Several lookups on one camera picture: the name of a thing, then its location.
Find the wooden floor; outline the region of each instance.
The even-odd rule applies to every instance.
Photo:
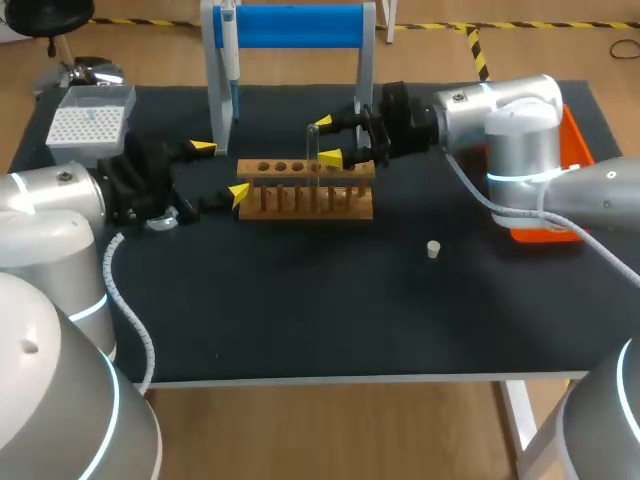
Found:
[[[197,20],[194,0],[100,0],[99,16]],[[638,20],[636,0],[400,0],[398,21]],[[591,82],[616,139],[640,155],[640,60],[615,61],[609,45],[638,39],[618,30],[492,30],[480,41],[495,80],[532,73]],[[87,26],[70,35],[76,55],[106,56],[143,85],[203,85],[198,33],[176,28]],[[400,31],[381,40],[376,81],[472,81],[466,37],[453,31]],[[32,111],[29,83],[45,69],[45,46],[0,46],[0,170]],[[351,83],[349,51],[243,51],[249,84]],[[528,382],[538,422],[562,381]],[[256,387],[161,390],[154,394],[165,440],[162,478],[510,479],[513,458],[502,406],[489,383]],[[554,472],[548,478],[561,478]]]

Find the cable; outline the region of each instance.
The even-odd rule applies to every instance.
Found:
[[[547,220],[548,222],[564,227],[568,230],[572,230],[573,232],[578,234],[587,245],[589,245],[596,252],[602,255],[607,262],[613,265],[613,267],[622,275],[624,275],[631,283],[640,288],[640,275],[629,268],[622,260],[611,253],[604,245],[593,238],[586,230],[573,223],[571,220],[555,213],[545,212],[543,210],[522,210],[519,208],[503,207],[491,202],[484,195],[482,195],[482,193],[480,193],[480,191],[475,187],[473,183],[471,183],[471,180],[469,180],[469,178],[464,174],[455,158],[453,158],[451,154],[446,151],[444,152],[444,155],[449,162],[449,165],[451,165],[453,171],[456,173],[456,175],[458,175],[458,178],[460,178],[464,186],[467,187],[467,190],[471,192],[471,194],[475,197],[476,200],[478,200],[478,202],[487,207],[489,210],[510,217],[541,218],[543,220]]]
[[[111,274],[111,262],[113,261],[113,256],[115,255],[116,250],[122,242],[124,242],[124,235],[121,233],[118,233],[111,239],[111,242],[109,242],[107,250],[104,252],[102,273],[104,274],[104,281],[107,285],[107,291],[111,295],[111,298],[116,302],[116,305],[118,305],[118,308],[120,308],[127,320],[131,322],[131,325],[136,329],[136,332],[138,332],[138,335],[140,336],[140,340],[142,340],[142,343],[144,344],[147,365],[142,382],[138,386],[138,391],[144,395],[149,389],[149,385],[151,385],[151,379],[153,378],[153,373],[156,369],[156,351],[153,348],[153,342],[151,341],[149,332],[134,311],[129,308],[127,302],[124,301],[124,298],[120,295],[120,292],[113,281],[113,275]]]
[[[616,60],[633,60],[635,58],[640,58],[640,53],[636,53],[635,55],[618,55],[617,53],[614,52],[614,49],[618,46],[621,45],[623,43],[630,43],[631,45],[634,45],[635,47],[638,48],[638,50],[640,50],[640,43],[636,42],[635,40],[632,40],[630,38],[623,38],[622,40],[618,40],[617,42],[613,42],[611,44],[611,47],[609,48],[609,55],[611,55],[612,58],[615,58]]]

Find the wooden test tube rack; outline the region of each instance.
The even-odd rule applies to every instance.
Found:
[[[238,160],[238,178],[250,183],[240,204],[243,220],[371,220],[373,198],[369,181],[375,178],[373,162],[338,170],[306,160]],[[307,179],[340,178],[347,186],[307,186]],[[295,186],[257,185],[256,180],[300,180]]]

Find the black table mat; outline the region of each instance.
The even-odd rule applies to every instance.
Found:
[[[594,158],[619,155],[587,84],[561,87]],[[442,88],[410,87],[425,98]],[[346,86],[240,93],[229,156],[176,167],[185,194],[234,184],[237,158],[304,158],[305,125],[353,95]],[[52,163],[43,144],[61,96],[39,102],[13,170]],[[139,87],[130,125],[209,139],[206,91]],[[625,279],[582,245],[513,244],[437,152],[378,172],[374,206],[373,223],[219,215],[128,239],[114,275],[154,339],[155,381],[588,370],[637,330],[640,298]],[[640,269],[637,237],[597,237]],[[442,244],[435,262],[432,239]],[[115,318],[117,364],[139,379],[141,344]]]

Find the yellow black hazard tape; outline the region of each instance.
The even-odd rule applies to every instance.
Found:
[[[378,30],[385,27],[378,25]],[[437,23],[400,23],[396,30],[464,30],[466,28],[617,28],[640,29],[640,22],[437,22]]]
[[[155,25],[156,27],[200,28],[199,23],[145,18],[92,18],[89,23],[96,25]]]
[[[200,28],[199,23],[179,20],[160,20],[145,18],[93,18],[89,23],[97,25],[155,25],[157,27]],[[465,30],[466,28],[617,28],[640,29],[640,22],[436,22],[436,23],[400,23],[396,30]],[[377,25],[376,30],[385,30]]]
[[[471,53],[473,54],[473,60],[476,64],[476,72],[478,72],[480,81],[486,82],[491,80],[491,77],[489,76],[489,69],[487,68],[487,60],[484,58],[484,53],[482,53],[482,49],[480,48],[478,32],[479,30],[473,27],[467,27],[465,29],[467,39],[469,40],[469,47],[471,47]]]

